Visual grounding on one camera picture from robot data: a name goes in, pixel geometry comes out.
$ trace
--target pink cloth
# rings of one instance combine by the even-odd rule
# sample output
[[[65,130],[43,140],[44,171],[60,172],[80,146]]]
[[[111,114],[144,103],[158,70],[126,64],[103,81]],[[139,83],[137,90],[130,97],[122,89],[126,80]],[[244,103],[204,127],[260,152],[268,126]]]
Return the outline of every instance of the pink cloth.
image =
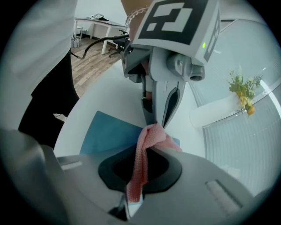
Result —
[[[135,165],[133,176],[127,185],[127,197],[129,202],[139,202],[142,186],[148,182],[148,157],[146,149],[152,146],[161,146],[181,151],[181,148],[167,135],[159,124],[146,126],[140,133],[137,141]]]

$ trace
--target white wall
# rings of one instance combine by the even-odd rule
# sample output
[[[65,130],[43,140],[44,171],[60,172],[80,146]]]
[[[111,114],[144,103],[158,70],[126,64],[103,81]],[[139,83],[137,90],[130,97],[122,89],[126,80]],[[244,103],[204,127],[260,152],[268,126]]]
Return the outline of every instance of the white wall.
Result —
[[[78,0],[75,17],[91,17],[101,13],[108,20],[125,25],[127,15],[120,0]],[[90,22],[78,22],[91,35],[93,25]],[[101,25],[94,26],[94,37],[104,37],[107,27]],[[112,29],[109,36],[120,35],[119,29]]]

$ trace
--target blue cloth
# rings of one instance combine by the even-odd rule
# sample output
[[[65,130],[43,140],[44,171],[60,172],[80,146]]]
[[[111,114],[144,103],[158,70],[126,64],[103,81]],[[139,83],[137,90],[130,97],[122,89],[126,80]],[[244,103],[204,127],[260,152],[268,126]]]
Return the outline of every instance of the blue cloth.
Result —
[[[80,154],[130,147],[137,143],[141,131],[141,127],[97,111],[85,136]]]

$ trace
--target silver bracelet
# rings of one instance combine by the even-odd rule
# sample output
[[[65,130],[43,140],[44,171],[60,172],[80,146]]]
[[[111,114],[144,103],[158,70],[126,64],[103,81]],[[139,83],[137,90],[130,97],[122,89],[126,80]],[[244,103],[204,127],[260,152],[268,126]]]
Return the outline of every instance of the silver bracelet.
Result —
[[[126,19],[126,22],[125,22],[126,26],[129,27],[132,19],[134,19],[137,15],[146,12],[148,10],[148,8],[149,7],[141,8],[141,9],[132,11]]]

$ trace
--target office chair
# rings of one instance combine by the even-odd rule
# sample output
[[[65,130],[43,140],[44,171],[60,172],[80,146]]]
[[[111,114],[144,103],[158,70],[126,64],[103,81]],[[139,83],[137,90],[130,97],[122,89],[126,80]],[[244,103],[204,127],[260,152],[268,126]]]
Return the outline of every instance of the office chair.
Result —
[[[123,35],[127,34],[128,32],[120,30]],[[127,45],[130,43],[129,38],[122,38],[122,39],[118,39],[118,40],[114,40],[113,41],[116,45],[117,48],[110,48],[108,51],[111,50],[115,50],[116,52],[110,54],[108,57],[111,58],[111,56],[113,56],[114,54],[119,54],[120,52],[124,52],[125,48],[127,47]]]

